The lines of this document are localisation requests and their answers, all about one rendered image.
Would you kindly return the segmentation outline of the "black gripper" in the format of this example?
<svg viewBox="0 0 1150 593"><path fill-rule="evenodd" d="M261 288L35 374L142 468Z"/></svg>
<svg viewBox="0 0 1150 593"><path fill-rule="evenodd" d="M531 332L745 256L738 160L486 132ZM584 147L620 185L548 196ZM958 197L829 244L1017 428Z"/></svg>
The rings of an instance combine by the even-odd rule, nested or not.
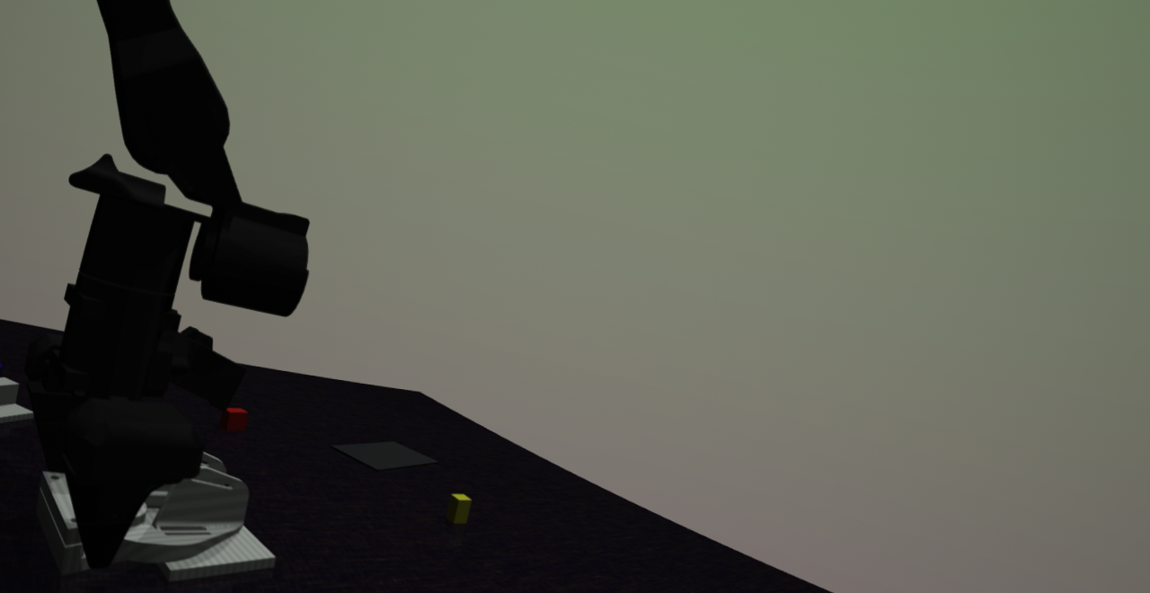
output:
<svg viewBox="0 0 1150 593"><path fill-rule="evenodd" d="M152 492L198 477L206 441L175 406L141 403L164 398L146 377L162 332L178 332L175 294L78 272L63 301L63 336L30 342L26 388L47 470L66 473L89 567L100 569Z"/></svg>

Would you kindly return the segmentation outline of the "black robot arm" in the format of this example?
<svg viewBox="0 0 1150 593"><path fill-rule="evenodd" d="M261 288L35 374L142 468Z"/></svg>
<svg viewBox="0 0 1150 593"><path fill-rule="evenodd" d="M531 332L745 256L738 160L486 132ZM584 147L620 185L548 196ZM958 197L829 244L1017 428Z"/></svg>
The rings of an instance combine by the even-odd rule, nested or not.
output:
<svg viewBox="0 0 1150 593"><path fill-rule="evenodd" d="M118 172L110 154L69 176L100 193L79 272L126 288L175 294L190 230L190 280L205 301L290 317L308 279L309 220L247 205L227 162L230 120L202 56L170 0L97 0L110 37L120 133L135 162L168 175L185 199L212 216L164 205L167 187ZM213 351L213 338L164 330L146 388L169 382L227 413L246 368ZM155 383L159 385L155 387Z"/></svg>

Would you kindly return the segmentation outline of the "small yellow block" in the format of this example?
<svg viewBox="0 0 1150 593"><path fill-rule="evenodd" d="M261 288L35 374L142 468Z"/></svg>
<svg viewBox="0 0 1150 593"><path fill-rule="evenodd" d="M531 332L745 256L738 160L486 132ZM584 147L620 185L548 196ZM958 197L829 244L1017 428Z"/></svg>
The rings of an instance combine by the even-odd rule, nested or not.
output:
<svg viewBox="0 0 1150 593"><path fill-rule="evenodd" d="M471 498L463 494L451 494L448 498L447 519L452 523L465 524L471 510Z"/></svg>

